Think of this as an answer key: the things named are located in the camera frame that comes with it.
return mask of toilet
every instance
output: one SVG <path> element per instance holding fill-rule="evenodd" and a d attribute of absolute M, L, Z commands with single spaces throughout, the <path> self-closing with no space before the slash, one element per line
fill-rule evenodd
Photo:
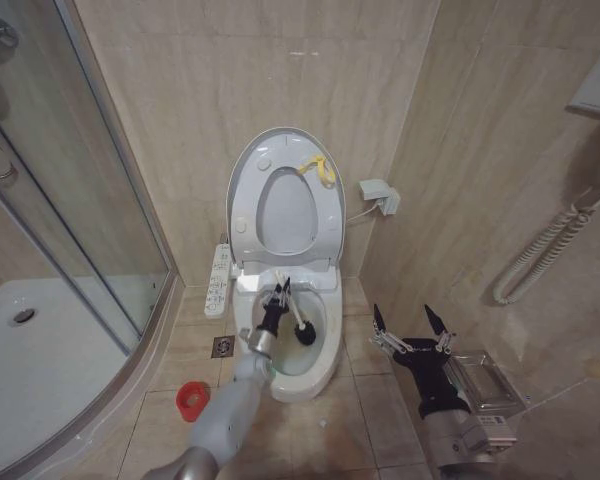
<path fill-rule="evenodd" d="M 332 184 L 325 184 L 318 168 L 298 172 L 316 156 L 326 158 L 335 174 Z M 281 318 L 271 383 L 271 394 L 279 401 L 315 397 L 336 368 L 342 344 L 339 261 L 344 219 L 344 192 L 336 165 L 307 132 L 268 130 L 236 162 L 227 192 L 236 329 L 252 329 L 262 321 L 262 300 L 275 287 L 277 270 L 291 277 L 291 294 L 317 333 L 313 345 L 303 346 L 293 334 L 291 313 Z M 245 341 L 238 342 L 246 351 Z"/>

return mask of yellow hook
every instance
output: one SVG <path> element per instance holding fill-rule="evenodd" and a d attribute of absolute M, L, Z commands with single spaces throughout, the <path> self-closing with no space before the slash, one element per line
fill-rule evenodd
<path fill-rule="evenodd" d="M 297 171 L 300 175 L 304 175 L 314 165 L 318 167 L 318 176 L 320 177 L 320 182 L 322 185 L 330 188 L 334 183 L 336 183 L 336 173 L 327 163 L 327 159 L 324 155 L 314 156 L 307 163 L 298 167 Z"/>

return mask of power cord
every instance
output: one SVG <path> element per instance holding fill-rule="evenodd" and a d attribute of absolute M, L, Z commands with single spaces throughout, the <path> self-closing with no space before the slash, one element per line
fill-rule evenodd
<path fill-rule="evenodd" d="M 357 215 L 354 215 L 353 217 L 347 218 L 347 223 L 352 222 L 356 218 L 360 218 L 360 217 L 364 217 L 365 215 L 368 215 L 369 213 L 373 212 L 376 208 L 378 208 L 380 205 L 382 205 L 382 202 L 383 202 L 383 199 L 379 198 L 378 200 L 376 200 L 376 202 L 373 204 L 373 207 L 371 207 L 370 209 L 365 210 L 362 213 L 358 213 Z"/>
<path fill-rule="evenodd" d="M 587 189 L 579 200 L 590 191 L 591 188 Z M 493 299 L 500 305 L 509 305 L 520 300 L 522 295 L 558 260 L 560 254 L 576 235 L 591 221 L 591 217 L 599 206 L 600 198 L 592 205 L 585 207 L 577 207 L 575 203 L 572 203 L 568 211 L 558 215 L 498 279 L 493 287 Z M 505 296 L 504 289 L 513 280 L 513 277 L 536 255 L 540 256 L 531 270 L 524 274 Z"/>

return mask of wall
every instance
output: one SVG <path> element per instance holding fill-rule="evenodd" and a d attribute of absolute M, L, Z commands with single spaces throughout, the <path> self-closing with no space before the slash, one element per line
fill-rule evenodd
<path fill-rule="evenodd" d="M 438 2 L 78 0 L 178 268 L 204 285 L 242 149 L 280 125 L 336 159 L 347 210 L 384 178 Z M 358 274 L 373 220 L 347 230 Z"/>
<path fill-rule="evenodd" d="M 44 257 L 0 205 L 0 285 L 9 280 L 54 276 Z"/>
<path fill-rule="evenodd" d="M 600 122 L 564 107 L 599 52 L 600 0 L 442 0 L 389 174 L 402 204 L 361 271 L 389 328 L 430 334 L 428 303 L 527 398 L 503 478 L 600 479 L 600 210 L 520 302 L 490 299 L 587 184 Z"/>

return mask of toilet brush head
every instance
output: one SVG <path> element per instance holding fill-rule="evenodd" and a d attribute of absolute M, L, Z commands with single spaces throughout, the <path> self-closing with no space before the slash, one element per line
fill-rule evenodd
<path fill-rule="evenodd" d="M 296 325 L 293 330 L 296 334 L 296 338 L 303 345 L 313 345 L 316 341 L 316 329 L 311 322 L 304 322 L 304 329 L 300 330 L 300 326 Z"/>

